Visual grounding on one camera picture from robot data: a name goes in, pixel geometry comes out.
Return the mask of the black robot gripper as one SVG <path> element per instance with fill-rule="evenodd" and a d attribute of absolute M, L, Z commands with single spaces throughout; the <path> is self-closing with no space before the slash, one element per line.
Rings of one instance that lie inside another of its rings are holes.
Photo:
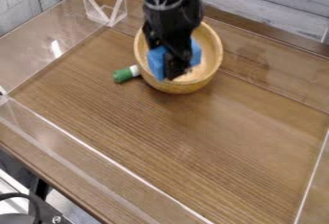
<path fill-rule="evenodd" d="M 163 45 L 164 77 L 172 81 L 186 73 L 191 61 L 191 33 L 203 19 L 202 0 L 144 0 L 143 33 L 149 48 Z"/>

